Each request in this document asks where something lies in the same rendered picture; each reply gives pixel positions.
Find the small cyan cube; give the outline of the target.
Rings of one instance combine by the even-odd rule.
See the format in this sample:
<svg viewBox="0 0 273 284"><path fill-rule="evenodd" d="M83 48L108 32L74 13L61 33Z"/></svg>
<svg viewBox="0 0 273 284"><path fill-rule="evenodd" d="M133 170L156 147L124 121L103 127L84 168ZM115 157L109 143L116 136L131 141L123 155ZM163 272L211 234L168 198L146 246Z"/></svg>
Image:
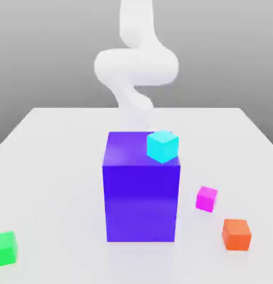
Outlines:
<svg viewBox="0 0 273 284"><path fill-rule="evenodd" d="M148 157L164 164L176 158L179 151L179 137L170 131L155 131L146 138Z"/></svg>

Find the small magenta cube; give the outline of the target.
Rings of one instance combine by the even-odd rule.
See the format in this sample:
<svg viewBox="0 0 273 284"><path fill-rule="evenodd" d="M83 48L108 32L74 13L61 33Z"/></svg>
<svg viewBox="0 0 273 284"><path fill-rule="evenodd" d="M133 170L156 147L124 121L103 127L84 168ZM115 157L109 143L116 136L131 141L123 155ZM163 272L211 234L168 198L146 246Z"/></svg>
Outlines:
<svg viewBox="0 0 273 284"><path fill-rule="evenodd" d="M218 190L202 186L196 197L195 207L206 212L213 212Z"/></svg>

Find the small orange cube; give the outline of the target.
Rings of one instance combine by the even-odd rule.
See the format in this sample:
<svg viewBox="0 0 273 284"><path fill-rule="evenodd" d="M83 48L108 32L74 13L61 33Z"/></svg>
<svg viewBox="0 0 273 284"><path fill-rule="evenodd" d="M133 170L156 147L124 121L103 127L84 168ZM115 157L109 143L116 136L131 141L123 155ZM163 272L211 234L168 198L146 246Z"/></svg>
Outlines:
<svg viewBox="0 0 273 284"><path fill-rule="evenodd" d="M247 251L250 246L252 234L246 220L225 219L222 237L227 250Z"/></svg>

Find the small green cube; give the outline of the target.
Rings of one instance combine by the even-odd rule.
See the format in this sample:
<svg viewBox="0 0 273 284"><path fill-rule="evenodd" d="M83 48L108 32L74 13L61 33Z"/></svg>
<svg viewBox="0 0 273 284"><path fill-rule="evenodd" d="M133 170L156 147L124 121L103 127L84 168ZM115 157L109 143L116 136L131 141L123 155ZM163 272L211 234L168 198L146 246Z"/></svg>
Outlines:
<svg viewBox="0 0 273 284"><path fill-rule="evenodd" d="M0 233L0 267L17 261L17 240L13 231Z"/></svg>

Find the large purple box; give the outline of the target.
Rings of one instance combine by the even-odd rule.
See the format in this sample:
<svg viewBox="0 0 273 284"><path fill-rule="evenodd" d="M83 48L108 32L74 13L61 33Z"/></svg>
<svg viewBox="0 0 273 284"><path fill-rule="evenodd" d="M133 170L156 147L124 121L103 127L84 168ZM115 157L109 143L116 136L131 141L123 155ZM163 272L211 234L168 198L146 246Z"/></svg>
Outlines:
<svg viewBox="0 0 273 284"><path fill-rule="evenodd" d="M109 242L173 242L180 182L177 156L165 163L146 153L149 132L108 134L102 164Z"/></svg>

